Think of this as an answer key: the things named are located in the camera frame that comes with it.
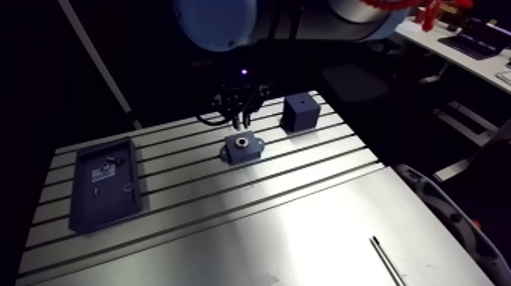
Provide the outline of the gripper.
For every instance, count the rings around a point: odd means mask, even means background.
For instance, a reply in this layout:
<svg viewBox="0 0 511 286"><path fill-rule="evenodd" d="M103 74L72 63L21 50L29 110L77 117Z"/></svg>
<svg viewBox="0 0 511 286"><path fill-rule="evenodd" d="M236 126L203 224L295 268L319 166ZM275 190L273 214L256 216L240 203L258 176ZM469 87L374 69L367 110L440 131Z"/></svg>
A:
<svg viewBox="0 0 511 286"><path fill-rule="evenodd" d="M211 108L224 117L235 113L233 127L241 130L240 114L257 95L265 96L274 84L263 70L263 66L247 61L224 62L215 76ZM250 126L252 107L243 110L243 125Z"/></svg>

